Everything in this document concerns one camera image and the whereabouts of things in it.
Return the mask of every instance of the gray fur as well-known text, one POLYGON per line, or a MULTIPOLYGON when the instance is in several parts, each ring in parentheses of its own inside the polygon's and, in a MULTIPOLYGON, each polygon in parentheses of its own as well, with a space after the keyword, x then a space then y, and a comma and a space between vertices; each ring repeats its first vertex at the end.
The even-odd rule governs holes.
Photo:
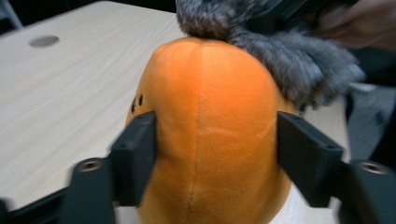
POLYGON ((328 105, 364 78, 357 60, 331 41, 297 31, 268 36, 247 30, 247 20, 267 1, 176 0, 177 21, 188 35, 223 40, 253 55, 299 110, 328 105))

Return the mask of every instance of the orange plush toy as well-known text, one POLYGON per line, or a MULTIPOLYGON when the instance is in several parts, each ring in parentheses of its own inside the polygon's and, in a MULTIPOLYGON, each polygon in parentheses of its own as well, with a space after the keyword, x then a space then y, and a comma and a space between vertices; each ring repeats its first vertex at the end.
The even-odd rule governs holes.
POLYGON ((290 190, 276 159, 279 110, 294 107, 245 51, 195 37, 158 48, 128 115, 157 117, 142 222, 268 223, 290 190))
POLYGON ((276 159, 276 112, 326 105, 363 73, 330 41, 249 31, 268 0, 176 4, 180 29, 195 37, 155 51, 128 117, 157 117, 138 214, 148 224, 268 223, 290 190, 276 159))

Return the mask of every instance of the black metal bracket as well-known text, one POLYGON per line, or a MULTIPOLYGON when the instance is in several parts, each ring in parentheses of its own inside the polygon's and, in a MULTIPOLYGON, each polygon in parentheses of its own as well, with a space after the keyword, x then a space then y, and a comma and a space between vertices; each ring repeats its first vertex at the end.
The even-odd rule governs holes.
MULTIPOLYGON (((396 175, 368 160, 341 161, 343 149, 304 119, 279 112, 278 161, 312 207, 339 198, 340 223, 390 224, 396 220, 396 175)), ((134 119, 107 158, 79 162, 69 187, 8 212, 0 224, 115 223, 114 206, 138 206, 154 166, 155 114, 134 119)))
POLYGON ((396 221, 396 175, 369 160, 341 161, 343 149, 304 119, 278 113, 278 160, 311 207, 342 202, 341 223, 396 221))
POLYGON ((107 158, 75 166, 69 187, 11 212, 0 201, 0 224, 115 223, 114 206, 139 206, 156 149, 155 113, 137 116, 107 158))

